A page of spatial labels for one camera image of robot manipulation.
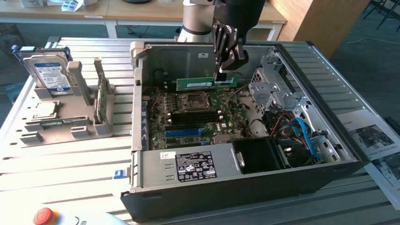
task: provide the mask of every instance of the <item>emergency stop button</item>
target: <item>emergency stop button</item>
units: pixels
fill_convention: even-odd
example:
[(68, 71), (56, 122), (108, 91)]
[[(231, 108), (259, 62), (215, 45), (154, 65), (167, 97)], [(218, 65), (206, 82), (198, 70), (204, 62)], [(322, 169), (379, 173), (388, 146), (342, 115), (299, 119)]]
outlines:
[(50, 208), (43, 208), (34, 217), (35, 225), (48, 225), (55, 218), (55, 212)]

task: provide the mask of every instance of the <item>hard drive label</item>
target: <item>hard drive label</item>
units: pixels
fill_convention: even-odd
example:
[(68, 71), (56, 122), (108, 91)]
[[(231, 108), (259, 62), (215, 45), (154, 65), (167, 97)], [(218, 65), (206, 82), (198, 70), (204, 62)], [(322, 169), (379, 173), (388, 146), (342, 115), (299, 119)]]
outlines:
[(175, 161), (180, 182), (218, 177), (211, 151), (176, 155)]
[(50, 90), (67, 91), (71, 89), (67, 76), (62, 73), (63, 67), (60, 63), (35, 63), (35, 68)]

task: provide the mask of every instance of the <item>gray floor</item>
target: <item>gray floor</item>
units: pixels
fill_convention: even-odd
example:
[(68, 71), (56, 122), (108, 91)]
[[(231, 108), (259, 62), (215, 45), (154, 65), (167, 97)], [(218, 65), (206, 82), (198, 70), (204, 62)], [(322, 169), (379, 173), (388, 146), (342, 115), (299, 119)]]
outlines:
[[(356, 90), (366, 97), (378, 112), (391, 116), (400, 123), (400, 45), (366, 40), (359, 44), (347, 44), (360, 38), (378, 38), (400, 42), (396, 28), (400, 21), (388, 19), (376, 30), (383, 15), (374, 12), (363, 20), (360, 18), (350, 31), (331, 62), (346, 76)], [(19, 24), (22, 37), (27, 45), (43, 47), (50, 36), (76, 38), (107, 38), (106, 27), (102, 25), (70, 24)], [(147, 26), (135, 28), (143, 34)], [(175, 27), (150, 27), (144, 38), (174, 38)], [(127, 34), (127, 28), (118, 27), (120, 38), (138, 38)], [(0, 51), (0, 125), (12, 107), (4, 95), (4, 85), (24, 81), (27, 72), (14, 56)]]

